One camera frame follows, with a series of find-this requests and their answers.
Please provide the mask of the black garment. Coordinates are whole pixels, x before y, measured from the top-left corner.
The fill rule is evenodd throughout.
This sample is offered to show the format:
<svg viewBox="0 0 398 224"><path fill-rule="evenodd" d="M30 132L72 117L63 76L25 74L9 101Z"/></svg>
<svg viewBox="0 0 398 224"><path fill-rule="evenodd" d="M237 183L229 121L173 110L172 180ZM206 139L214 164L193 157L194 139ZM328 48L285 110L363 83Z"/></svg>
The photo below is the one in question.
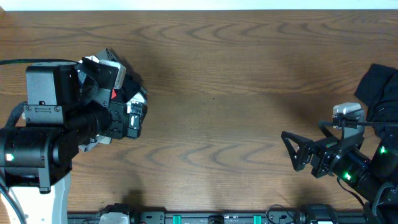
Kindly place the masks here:
<svg viewBox="0 0 398 224"><path fill-rule="evenodd" d="M367 122L397 122L396 68L372 64L354 95L368 107Z"/></svg>

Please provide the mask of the black leggings red waistband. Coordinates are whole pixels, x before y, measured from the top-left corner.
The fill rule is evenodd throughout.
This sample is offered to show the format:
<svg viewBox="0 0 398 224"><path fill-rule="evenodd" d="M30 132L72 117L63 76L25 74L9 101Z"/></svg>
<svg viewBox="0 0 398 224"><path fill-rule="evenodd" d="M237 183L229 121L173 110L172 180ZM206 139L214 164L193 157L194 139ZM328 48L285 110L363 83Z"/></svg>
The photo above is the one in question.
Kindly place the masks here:
<svg viewBox="0 0 398 224"><path fill-rule="evenodd" d="M113 89L111 101L127 103L131 99L141 103L147 103L147 90L131 77L125 77L123 85L119 89Z"/></svg>

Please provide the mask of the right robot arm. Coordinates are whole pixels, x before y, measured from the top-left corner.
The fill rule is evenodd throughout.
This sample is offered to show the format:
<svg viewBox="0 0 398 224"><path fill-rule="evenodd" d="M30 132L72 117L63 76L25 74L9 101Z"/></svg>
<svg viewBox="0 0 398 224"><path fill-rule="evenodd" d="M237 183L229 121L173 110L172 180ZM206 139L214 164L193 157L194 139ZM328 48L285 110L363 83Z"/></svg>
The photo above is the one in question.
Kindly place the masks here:
<svg viewBox="0 0 398 224"><path fill-rule="evenodd" d="M372 158L361 151L365 122L336 125L341 137L332 134L331 123L321 121L325 137L318 141L287 131L281 138L287 148L294 170L307 164L311 173L320 178L334 175L339 183L363 206L365 223L397 223L397 138L394 134L382 139Z"/></svg>

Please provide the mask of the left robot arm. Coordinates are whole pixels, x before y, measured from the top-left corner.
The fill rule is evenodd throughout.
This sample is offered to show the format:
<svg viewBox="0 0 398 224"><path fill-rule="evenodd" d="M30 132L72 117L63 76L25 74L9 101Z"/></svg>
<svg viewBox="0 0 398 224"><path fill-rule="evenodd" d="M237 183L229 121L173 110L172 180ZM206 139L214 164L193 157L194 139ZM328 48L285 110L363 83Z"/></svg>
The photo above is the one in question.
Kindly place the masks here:
<svg viewBox="0 0 398 224"><path fill-rule="evenodd" d="M146 89L115 58L25 58L27 100L1 129L1 198L11 223L66 223L72 160L136 139Z"/></svg>

